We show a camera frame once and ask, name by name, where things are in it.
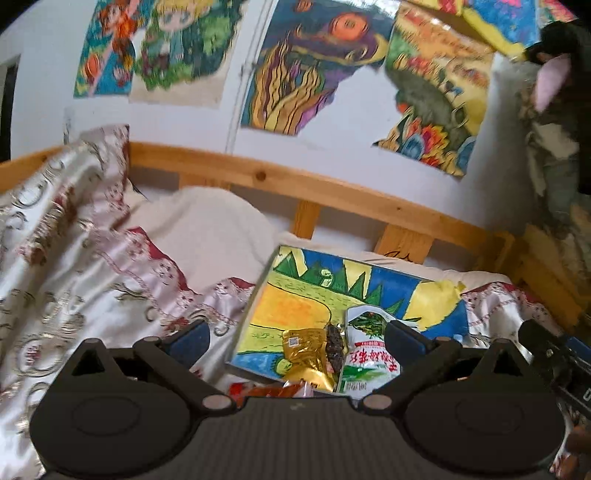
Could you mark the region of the orange haired girl drawing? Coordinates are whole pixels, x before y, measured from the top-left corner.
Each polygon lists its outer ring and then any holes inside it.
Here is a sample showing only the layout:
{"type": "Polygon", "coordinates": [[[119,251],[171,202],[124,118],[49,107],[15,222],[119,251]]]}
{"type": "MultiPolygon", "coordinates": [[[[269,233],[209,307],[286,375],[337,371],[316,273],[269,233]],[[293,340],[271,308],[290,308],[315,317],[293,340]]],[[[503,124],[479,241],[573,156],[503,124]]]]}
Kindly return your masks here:
{"type": "Polygon", "coordinates": [[[128,96],[135,63],[133,38],[149,21],[153,1],[96,3],[80,54],[73,96],[128,96]]]}

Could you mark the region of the cream pillow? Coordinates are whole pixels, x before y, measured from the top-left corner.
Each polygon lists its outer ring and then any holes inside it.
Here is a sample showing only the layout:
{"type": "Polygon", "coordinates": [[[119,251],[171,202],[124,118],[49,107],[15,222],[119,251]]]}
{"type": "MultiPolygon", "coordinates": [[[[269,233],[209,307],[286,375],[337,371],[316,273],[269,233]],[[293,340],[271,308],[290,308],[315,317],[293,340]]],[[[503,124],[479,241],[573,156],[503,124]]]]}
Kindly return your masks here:
{"type": "Polygon", "coordinates": [[[188,187],[150,201],[128,190],[125,229],[140,227],[197,292],[229,277],[256,283],[276,250],[276,230],[228,190],[188,187]]]}

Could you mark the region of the swirly night sky drawing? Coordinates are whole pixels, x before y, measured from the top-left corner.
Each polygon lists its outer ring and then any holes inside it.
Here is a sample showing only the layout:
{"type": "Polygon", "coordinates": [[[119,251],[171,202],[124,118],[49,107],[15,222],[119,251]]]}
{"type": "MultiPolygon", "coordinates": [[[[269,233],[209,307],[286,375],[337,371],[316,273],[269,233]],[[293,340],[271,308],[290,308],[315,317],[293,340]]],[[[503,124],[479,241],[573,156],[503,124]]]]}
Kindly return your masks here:
{"type": "Polygon", "coordinates": [[[280,1],[254,64],[240,125],[296,136],[359,69],[381,66],[398,5],[280,1]]]}

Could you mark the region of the wooden bed rail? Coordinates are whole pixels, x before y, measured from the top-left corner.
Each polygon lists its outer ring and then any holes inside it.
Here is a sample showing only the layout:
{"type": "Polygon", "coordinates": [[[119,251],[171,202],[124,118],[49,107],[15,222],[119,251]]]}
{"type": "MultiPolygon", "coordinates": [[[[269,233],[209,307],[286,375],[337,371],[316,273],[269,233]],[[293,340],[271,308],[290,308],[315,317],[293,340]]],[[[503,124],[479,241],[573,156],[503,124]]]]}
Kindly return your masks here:
{"type": "Polygon", "coordinates": [[[175,173],[178,184],[228,190],[242,186],[297,200],[290,231],[310,239],[322,208],[329,207],[385,223],[375,251],[399,253],[422,263],[435,241],[461,247],[482,270],[503,273],[533,293],[563,328],[574,328],[590,303],[561,267],[549,240],[533,226],[520,238],[491,232],[392,195],[269,162],[204,150],[130,142],[124,157],[131,166],[175,173]]]}

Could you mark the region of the black hanging jacket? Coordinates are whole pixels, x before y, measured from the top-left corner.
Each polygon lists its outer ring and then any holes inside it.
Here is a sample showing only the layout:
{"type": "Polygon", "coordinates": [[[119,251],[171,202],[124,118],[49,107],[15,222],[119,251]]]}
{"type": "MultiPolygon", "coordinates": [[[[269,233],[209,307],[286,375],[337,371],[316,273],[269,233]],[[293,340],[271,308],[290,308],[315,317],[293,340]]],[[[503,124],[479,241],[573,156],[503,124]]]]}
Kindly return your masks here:
{"type": "Polygon", "coordinates": [[[533,106],[543,113],[566,87],[574,112],[574,139],[579,145],[578,192],[590,194],[590,21],[554,22],[541,32],[528,53],[541,64],[533,89],[533,106]]]}

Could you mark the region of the landscape house drawing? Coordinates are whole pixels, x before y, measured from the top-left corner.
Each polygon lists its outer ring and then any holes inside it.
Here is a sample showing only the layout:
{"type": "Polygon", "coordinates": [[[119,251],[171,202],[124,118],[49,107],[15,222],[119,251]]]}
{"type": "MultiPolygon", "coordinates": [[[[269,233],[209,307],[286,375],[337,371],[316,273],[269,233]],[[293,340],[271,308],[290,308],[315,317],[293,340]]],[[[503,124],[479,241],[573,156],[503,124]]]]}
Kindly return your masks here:
{"type": "Polygon", "coordinates": [[[401,118],[374,145],[465,176],[486,115],[493,59],[489,46],[402,3],[386,57],[401,118]]]}

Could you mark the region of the orange snack bag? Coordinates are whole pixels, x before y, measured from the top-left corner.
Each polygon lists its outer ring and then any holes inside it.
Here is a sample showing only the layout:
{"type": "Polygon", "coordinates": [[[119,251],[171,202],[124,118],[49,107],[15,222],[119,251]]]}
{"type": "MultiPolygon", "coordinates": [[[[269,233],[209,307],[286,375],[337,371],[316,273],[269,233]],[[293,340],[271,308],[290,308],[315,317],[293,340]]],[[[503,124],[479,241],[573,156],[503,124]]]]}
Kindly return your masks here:
{"type": "Polygon", "coordinates": [[[228,389],[228,396],[235,401],[238,408],[242,408],[246,398],[310,398],[314,395],[314,388],[305,381],[300,383],[286,382],[259,386],[252,382],[232,383],[228,389]]]}

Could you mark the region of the blond child drawing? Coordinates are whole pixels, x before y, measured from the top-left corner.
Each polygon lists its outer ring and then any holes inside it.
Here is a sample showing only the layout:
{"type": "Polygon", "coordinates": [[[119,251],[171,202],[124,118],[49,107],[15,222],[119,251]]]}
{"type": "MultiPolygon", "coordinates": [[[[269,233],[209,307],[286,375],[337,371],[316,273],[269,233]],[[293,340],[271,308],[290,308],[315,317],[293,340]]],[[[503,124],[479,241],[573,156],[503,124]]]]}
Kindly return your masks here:
{"type": "Polygon", "coordinates": [[[216,108],[246,1],[157,1],[129,94],[132,103],[216,108]]]}

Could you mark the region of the grey wall panel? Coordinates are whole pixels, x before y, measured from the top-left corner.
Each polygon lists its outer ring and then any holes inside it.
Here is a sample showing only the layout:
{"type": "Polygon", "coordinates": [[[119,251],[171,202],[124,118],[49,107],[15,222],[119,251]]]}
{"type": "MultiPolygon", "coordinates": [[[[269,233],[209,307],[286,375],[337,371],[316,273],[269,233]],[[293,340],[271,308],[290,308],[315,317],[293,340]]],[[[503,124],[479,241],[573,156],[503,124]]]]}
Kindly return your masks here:
{"type": "Polygon", "coordinates": [[[15,56],[1,64],[0,84],[0,161],[11,158],[11,125],[14,92],[18,75],[20,56],[15,56]]]}

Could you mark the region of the underwater fish drawing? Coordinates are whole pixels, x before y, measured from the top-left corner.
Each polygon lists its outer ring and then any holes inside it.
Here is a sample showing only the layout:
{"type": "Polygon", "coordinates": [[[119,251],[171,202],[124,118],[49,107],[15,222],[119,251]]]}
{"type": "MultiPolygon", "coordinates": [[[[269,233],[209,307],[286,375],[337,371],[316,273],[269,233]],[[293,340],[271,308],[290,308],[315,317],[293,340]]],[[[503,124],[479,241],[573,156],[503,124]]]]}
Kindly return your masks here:
{"type": "Polygon", "coordinates": [[[546,26],[577,19],[564,1],[414,1],[414,4],[461,17],[495,50],[511,58],[523,55],[527,48],[539,43],[546,26]]]}

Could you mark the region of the gold snack packet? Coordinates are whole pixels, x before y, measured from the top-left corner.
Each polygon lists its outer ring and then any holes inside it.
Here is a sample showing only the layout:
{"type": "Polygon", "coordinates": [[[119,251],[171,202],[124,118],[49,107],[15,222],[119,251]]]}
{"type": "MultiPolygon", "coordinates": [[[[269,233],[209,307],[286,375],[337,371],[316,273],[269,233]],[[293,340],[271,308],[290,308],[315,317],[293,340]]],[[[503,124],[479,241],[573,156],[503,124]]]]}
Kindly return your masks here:
{"type": "Polygon", "coordinates": [[[332,323],[322,328],[285,330],[283,358],[290,367],[281,378],[334,392],[345,363],[345,350],[342,333],[332,323]]]}

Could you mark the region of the green white snack bag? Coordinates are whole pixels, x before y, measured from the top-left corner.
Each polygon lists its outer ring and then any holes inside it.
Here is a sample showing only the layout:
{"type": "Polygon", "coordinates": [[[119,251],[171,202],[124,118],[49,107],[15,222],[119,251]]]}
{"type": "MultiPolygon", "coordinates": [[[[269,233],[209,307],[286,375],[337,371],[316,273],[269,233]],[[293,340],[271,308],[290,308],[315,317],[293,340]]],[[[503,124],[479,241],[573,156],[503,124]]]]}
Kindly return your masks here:
{"type": "Polygon", "coordinates": [[[370,305],[346,311],[345,363],[339,373],[337,392],[361,400],[401,374],[401,366],[387,350],[386,327],[394,317],[370,305]]]}

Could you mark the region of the patterned satin bedspread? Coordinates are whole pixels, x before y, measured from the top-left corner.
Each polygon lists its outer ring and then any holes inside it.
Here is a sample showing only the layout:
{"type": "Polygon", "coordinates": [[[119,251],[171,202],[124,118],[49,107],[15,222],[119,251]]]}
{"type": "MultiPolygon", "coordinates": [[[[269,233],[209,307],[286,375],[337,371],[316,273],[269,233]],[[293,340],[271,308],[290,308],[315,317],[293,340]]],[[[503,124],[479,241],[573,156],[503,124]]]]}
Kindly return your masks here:
{"type": "Polygon", "coordinates": [[[5,479],[586,479],[590,352],[508,279],[315,249],[276,235],[256,283],[192,290],[140,227],[124,125],[85,132],[1,195],[1,475],[5,479]],[[318,251],[463,284],[469,334],[443,377],[393,413],[314,388],[310,398],[191,408],[134,358],[144,337],[196,321],[207,352],[189,369],[284,384],[228,364],[277,249],[318,251]]]}

